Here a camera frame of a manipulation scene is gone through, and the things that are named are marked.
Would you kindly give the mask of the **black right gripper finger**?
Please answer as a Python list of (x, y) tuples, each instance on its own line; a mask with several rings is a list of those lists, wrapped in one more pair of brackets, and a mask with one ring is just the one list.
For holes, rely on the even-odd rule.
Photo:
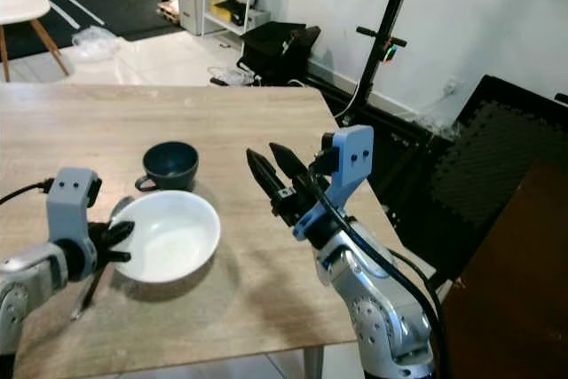
[(252, 151), (252, 149), (245, 149), (245, 159), (247, 159), (253, 179), (266, 193), (272, 205), (279, 204), (284, 197), (288, 196), (287, 186), (280, 180), (276, 169), (273, 168), (267, 157)]
[(312, 175), (308, 165), (299, 159), (296, 152), (275, 141), (271, 141), (268, 146), (271, 148), (273, 159), (279, 164), (280, 171), (292, 181), (293, 188), (296, 191), (312, 191)]

